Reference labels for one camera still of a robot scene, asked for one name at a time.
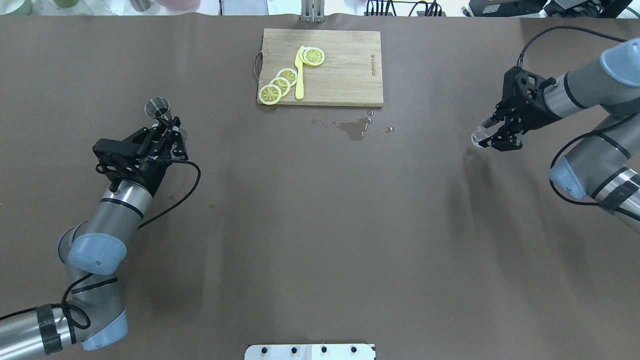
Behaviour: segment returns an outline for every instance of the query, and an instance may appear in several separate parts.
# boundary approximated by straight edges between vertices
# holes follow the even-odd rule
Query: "water droplet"
[[[338,128],[349,135],[349,140],[360,141],[364,139],[364,132],[371,122],[370,118],[364,117],[355,122],[341,122]]]

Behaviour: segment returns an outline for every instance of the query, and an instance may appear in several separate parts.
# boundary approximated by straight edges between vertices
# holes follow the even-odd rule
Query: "citrus slice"
[[[287,67],[278,71],[276,78],[285,78],[289,82],[289,86],[293,86],[298,82],[298,73],[294,69]]]
[[[302,52],[302,61],[311,66],[318,66],[324,62],[324,51],[317,47],[307,47]]]
[[[269,84],[264,85],[260,91],[258,91],[258,99],[265,105],[273,105],[280,101],[282,98],[282,92],[277,85]]]
[[[280,88],[280,92],[282,92],[282,97],[287,96],[287,94],[289,93],[289,90],[291,90],[291,84],[289,83],[289,80],[285,78],[275,78],[271,80],[269,84],[274,84],[275,86]]]

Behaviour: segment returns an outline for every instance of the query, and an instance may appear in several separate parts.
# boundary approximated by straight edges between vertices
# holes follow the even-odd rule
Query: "knife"
[[[298,52],[296,53],[296,59],[294,60],[294,65],[296,66],[296,70],[298,71],[298,82],[296,83],[296,99],[302,100],[305,96],[305,84],[303,82],[302,77],[302,66],[304,66],[302,59],[300,58],[300,52],[305,49],[305,46],[302,45]]]

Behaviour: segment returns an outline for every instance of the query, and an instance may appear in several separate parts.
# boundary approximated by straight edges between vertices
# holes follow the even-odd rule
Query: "cutting board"
[[[379,31],[265,29],[258,89],[280,69],[295,69],[293,63],[302,45],[322,49],[324,63],[304,65],[304,99],[296,99],[294,85],[277,105],[382,107]]]

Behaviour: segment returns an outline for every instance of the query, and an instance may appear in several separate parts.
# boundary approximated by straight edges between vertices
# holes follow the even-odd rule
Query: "table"
[[[604,111],[533,131],[517,152],[470,143],[522,46],[559,23],[0,19],[0,313],[59,302],[68,282],[54,246],[108,185],[92,145],[148,126],[143,105],[163,96],[189,131],[200,186],[129,248],[129,334],[51,359],[242,359],[248,344],[322,341],[375,343],[379,359],[635,359],[637,234],[564,203],[547,181],[555,152]],[[381,31],[384,107],[258,105],[264,28]],[[552,32],[525,68],[558,76],[612,45]],[[359,141],[333,126],[369,110]],[[194,178],[172,165],[150,213]]]

